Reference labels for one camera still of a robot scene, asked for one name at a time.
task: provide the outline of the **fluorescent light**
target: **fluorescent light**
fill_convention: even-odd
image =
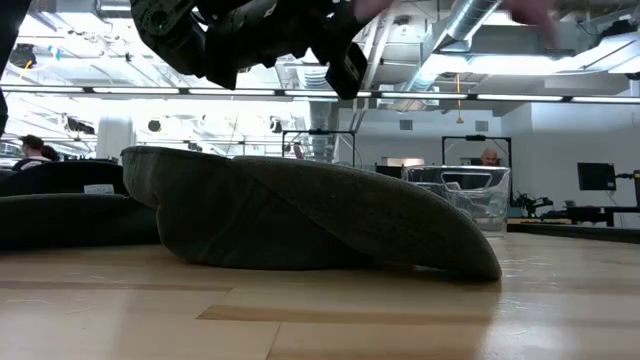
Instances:
[[[84,89],[74,86],[21,86],[21,85],[2,85],[3,91],[6,92],[25,92],[25,93],[81,93]]]
[[[337,97],[338,94],[335,91],[322,91],[322,90],[286,90],[284,92],[287,96],[302,96],[302,97]]]
[[[478,94],[478,100],[553,102],[562,100],[562,96]]]
[[[394,99],[464,100],[467,98],[467,94],[385,92],[382,93],[382,97]]]
[[[273,96],[274,90],[189,89],[192,95]]]
[[[550,75],[560,67],[551,58],[545,56],[477,56],[469,63],[468,72],[491,75]]]
[[[576,96],[571,99],[571,102],[602,104],[640,104],[640,98],[620,96]]]
[[[93,88],[93,91],[99,94],[179,94],[180,90],[176,88]]]
[[[127,5],[104,5],[100,7],[100,11],[131,11],[131,6]]]

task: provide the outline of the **clear plastic bin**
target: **clear plastic bin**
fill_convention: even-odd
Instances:
[[[447,200],[487,237],[504,237],[511,170],[485,166],[412,166],[402,178]]]

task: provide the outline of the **wooden floor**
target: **wooden floor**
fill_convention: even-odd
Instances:
[[[500,284],[162,247],[0,256],[0,359],[640,359],[640,246],[511,235]]]

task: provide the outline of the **computer monitor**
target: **computer monitor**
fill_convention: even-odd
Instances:
[[[578,163],[580,191],[616,191],[613,164]]]

